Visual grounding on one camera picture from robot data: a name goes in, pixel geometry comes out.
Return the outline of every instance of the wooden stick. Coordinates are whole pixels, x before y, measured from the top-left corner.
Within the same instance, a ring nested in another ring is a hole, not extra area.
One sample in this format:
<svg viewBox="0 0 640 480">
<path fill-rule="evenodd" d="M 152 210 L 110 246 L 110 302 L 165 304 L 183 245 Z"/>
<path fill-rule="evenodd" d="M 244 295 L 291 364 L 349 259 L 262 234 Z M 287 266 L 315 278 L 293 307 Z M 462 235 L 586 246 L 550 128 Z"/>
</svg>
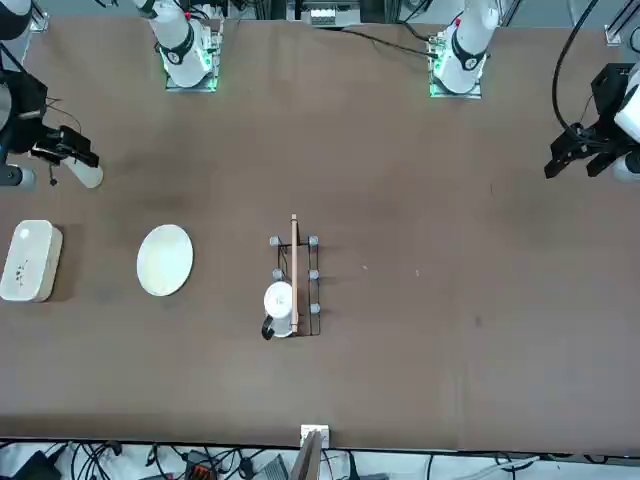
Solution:
<svg viewBox="0 0 640 480">
<path fill-rule="evenodd" d="M 291 288 L 293 300 L 291 308 L 291 330 L 298 332 L 298 217 L 291 215 Z"/>
</svg>

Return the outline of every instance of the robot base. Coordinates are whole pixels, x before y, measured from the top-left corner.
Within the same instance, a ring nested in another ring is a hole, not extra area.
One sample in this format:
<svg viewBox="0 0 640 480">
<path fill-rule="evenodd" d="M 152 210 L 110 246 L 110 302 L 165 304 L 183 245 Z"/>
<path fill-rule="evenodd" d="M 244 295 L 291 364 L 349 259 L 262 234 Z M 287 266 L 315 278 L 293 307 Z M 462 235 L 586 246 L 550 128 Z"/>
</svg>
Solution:
<svg viewBox="0 0 640 480">
<path fill-rule="evenodd" d="M 215 93 L 218 89 L 218 78 L 220 76 L 220 52 L 222 50 L 222 33 L 224 19 L 220 19 L 220 28 L 214 31 L 209 26 L 202 28 L 203 42 L 205 50 L 202 60 L 210 66 L 211 72 L 205 75 L 196 85 L 192 87 L 180 87 L 167 75 L 165 90 L 167 92 L 200 92 Z"/>
<path fill-rule="evenodd" d="M 438 57 L 442 57 L 446 49 L 446 40 L 442 33 L 439 33 L 436 37 L 433 37 L 427 42 L 427 52 L 435 53 Z M 442 83 L 436 78 L 435 70 L 439 67 L 440 60 L 429 58 L 428 75 L 429 75 L 429 96 L 432 98 L 482 98 L 482 91 L 480 89 L 480 81 L 476 83 L 476 86 L 467 93 L 458 94 L 447 90 Z"/>
</svg>

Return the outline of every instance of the metal rack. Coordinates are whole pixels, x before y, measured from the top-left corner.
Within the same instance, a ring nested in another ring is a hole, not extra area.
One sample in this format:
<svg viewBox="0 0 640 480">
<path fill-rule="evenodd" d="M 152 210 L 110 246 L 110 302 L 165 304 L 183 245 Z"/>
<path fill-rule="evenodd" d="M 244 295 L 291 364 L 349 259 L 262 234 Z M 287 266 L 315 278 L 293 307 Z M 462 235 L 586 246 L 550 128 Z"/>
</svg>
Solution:
<svg viewBox="0 0 640 480">
<path fill-rule="evenodd" d="M 304 247 L 307 250 L 307 311 L 305 314 L 299 313 L 298 325 L 302 328 L 291 337 L 315 337 L 321 333 L 321 313 L 320 313 L 320 271 L 319 271 L 319 251 L 318 237 L 311 235 L 305 242 L 300 238 L 300 227 L 296 224 L 297 242 L 296 247 Z M 292 244 L 282 243 L 280 237 L 275 236 L 269 239 L 269 245 L 276 247 L 277 258 L 276 268 L 271 272 L 274 281 L 291 281 L 289 272 L 289 261 L 287 256 L 291 254 Z"/>
</svg>

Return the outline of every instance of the white box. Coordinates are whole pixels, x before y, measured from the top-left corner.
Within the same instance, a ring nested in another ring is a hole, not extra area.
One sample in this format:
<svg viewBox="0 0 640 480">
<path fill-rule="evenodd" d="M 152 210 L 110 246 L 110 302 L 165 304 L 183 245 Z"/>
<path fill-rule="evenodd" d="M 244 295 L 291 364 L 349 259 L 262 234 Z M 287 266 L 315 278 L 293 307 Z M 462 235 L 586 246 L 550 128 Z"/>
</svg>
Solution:
<svg viewBox="0 0 640 480">
<path fill-rule="evenodd" d="M 0 297 L 10 302 L 44 302 L 53 290 L 62 233 L 46 220 L 16 227 L 0 280 Z"/>
</svg>

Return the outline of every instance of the white bracket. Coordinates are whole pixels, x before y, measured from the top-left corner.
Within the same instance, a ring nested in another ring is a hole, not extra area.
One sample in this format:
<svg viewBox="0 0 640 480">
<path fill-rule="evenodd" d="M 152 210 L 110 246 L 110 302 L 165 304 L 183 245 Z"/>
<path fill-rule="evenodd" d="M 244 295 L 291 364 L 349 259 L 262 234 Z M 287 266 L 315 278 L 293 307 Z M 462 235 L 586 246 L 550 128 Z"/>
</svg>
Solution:
<svg viewBox="0 0 640 480">
<path fill-rule="evenodd" d="M 311 432 L 320 432 L 322 436 L 322 448 L 329 448 L 329 425 L 300 425 L 300 446 Z"/>
<path fill-rule="evenodd" d="M 619 47 L 620 45 L 622 45 L 622 37 L 620 36 L 620 33 L 611 35 L 609 33 L 609 25 L 604 26 L 604 36 L 607 39 L 607 46 Z"/>
</svg>

